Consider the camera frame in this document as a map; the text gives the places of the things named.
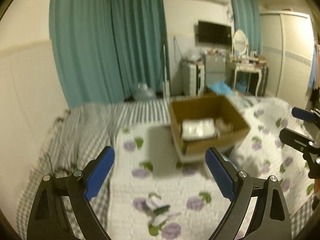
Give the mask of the beige plush toy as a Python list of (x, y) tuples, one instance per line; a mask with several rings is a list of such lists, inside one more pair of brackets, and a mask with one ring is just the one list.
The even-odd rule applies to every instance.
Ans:
[(231, 133), (234, 129), (233, 124), (225, 122), (223, 118), (217, 118), (215, 120), (215, 126), (221, 134)]

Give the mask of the white green socks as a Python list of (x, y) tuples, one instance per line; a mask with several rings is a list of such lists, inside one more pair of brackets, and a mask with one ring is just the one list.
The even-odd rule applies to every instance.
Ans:
[(151, 217), (149, 226), (158, 228), (165, 222), (181, 215), (181, 212), (171, 211), (171, 205), (163, 202), (160, 196), (156, 194), (150, 194), (148, 198), (146, 198), (144, 209)]

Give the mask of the floral tissue pack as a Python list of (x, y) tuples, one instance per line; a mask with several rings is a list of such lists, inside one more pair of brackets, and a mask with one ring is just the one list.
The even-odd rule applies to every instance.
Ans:
[(214, 119), (183, 120), (181, 137), (185, 141), (196, 141), (214, 138), (218, 130)]

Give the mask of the white dressing table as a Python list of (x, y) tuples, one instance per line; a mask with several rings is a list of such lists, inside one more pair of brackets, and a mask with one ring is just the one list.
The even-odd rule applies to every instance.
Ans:
[(233, 89), (236, 89), (237, 85), (241, 85), (242, 87), (246, 85), (244, 93), (250, 93), (254, 96), (264, 96), (268, 80), (268, 71), (267, 66), (227, 60), (225, 83)]

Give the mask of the white wardrobe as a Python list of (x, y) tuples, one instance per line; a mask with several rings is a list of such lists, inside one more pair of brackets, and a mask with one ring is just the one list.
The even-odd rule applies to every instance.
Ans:
[(308, 14), (267, 11), (260, 14), (263, 55), (268, 67), (266, 95), (305, 108), (314, 37)]

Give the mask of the grey checkered bed sheet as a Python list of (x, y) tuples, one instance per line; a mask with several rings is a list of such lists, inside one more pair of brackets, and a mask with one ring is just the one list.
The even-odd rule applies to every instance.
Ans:
[[(229, 206), (205, 165), (178, 161), (164, 100), (103, 105), (71, 111), (44, 146), (17, 208), (18, 234), (26, 239), (31, 206), (45, 174), (56, 177), (83, 169), (110, 145), (113, 172), (91, 206), (112, 239), (207, 239)], [(181, 215), (149, 226), (144, 204), (156, 194)]]

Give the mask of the blue plastic bag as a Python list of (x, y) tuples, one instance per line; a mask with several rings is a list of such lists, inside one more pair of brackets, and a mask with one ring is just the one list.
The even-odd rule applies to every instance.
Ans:
[(235, 95), (231, 87), (229, 87), (225, 80), (221, 80), (216, 82), (208, 87), (211, 91), (213, 91), (217, 95), (231, 96)]

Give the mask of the white oval vanity mirror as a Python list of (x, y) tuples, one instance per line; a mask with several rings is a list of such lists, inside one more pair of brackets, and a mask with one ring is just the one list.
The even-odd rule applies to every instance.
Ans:
[(232, 38), (232, 49), (236, 55), (246, 55), (249, 42), (246, 34), (241, 30), (237, 30)]

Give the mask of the grey mini fridge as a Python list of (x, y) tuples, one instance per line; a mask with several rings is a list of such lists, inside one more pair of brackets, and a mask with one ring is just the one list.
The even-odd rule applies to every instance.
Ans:
[(210, 93), (210, 86), (225, 80), (226, 58), (219, 54), (204, 57), (204, 93)]

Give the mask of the white floral quilt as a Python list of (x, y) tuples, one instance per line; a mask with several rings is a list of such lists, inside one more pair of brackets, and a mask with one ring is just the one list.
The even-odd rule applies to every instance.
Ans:
[[(308, 177), (306, 161), (282, 145), (278, 136), (284, 127), (303, 135), (308, 132), (283, 100), (232, 97), (232, 101), (250, 131), (232, 148), (231, 160), (252, 176), (273, 174), (279, 179), (295, 236), (311, 216), (314, 182)], [(125, 104), (113, 122), (117, 127), (116, 161), (107, 215), (111, 238), (207, 239), (229, 201), (203, 163), (179, 162), (167, 104)]]

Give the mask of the brown cardboard box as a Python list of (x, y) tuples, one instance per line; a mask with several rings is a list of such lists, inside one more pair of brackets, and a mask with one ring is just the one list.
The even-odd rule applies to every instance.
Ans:
[[(241, 116), (225, 96), (203, 96), (200, 98), (172, 101), (169, 105), (172, 137), (178, 158), (182, 163), (204, 161), (205, 152), (214, 147), (226, 151), (237, 143), (241, 143), (250, 131), (249, 124)], [(233, 130), (218, 137), (186, 141), (182, 139), (182, 123), (185, 120), (222, 119), (231, 124)]]

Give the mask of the white suitcase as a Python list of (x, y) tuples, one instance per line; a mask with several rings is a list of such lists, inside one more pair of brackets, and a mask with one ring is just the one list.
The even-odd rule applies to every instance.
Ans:
[(183, 62), (181, 66), (182, 93), (189, 96), (204, 94), (205, 71), (203, 64)]

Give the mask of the teal curtain right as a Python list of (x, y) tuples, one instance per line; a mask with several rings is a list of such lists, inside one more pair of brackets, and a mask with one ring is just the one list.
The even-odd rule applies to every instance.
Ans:
[(261, 18), (258, 0), (231, 0), (234, 30), (242, 30), (249, 42), (249, 52), (262, 52)]

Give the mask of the teal curtain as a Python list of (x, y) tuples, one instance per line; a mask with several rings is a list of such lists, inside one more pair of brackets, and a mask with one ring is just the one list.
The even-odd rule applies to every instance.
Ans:
[(249, 42), (249, 52), (262, 52), (261, 18), (258, 0), (231, 0), (234, 30), (242, 30)]
[(49, 34), (70, 108), (163, 92), (163, 44), (170, 78), (163, 0), (50, 0)]

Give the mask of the clear plastic bag on suitcase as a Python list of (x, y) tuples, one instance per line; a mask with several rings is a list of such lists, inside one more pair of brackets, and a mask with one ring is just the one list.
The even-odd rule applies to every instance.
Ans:
[(193, 62), (193, 63), (201, 62), (202, 61), (202, 51), (197, 48), (189, 49), (185, 53), (185, 59), (188, 62)]

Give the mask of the white upright mop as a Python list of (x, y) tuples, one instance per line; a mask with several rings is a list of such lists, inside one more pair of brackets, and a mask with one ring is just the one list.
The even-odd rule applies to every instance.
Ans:
[(163, 44), (163, 96), (164, 98), (170, 98), (170, 78), (168, 77), (167, 67), (167, 49)]

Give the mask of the clear water jug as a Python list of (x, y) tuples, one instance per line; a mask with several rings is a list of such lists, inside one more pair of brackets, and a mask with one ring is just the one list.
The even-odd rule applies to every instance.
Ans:
[(156, 99), (157, 96), (155, 91), (149, 88), (146, 83), (139, 83), (133, 98), (136, 101), (149, 101)]

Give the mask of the teal curtain left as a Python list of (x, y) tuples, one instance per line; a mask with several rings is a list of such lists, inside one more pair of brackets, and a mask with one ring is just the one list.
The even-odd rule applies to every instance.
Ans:
[(170, 78), (163, 0), (50, 0), (49, 34), (70, 108), (163, 92), (163, 44)]

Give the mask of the black wall television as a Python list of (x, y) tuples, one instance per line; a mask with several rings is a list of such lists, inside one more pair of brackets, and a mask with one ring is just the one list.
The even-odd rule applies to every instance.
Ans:
[(232, 29), (227, 25), (198, 21), (198, 40), (202, 43), (231, 46)]

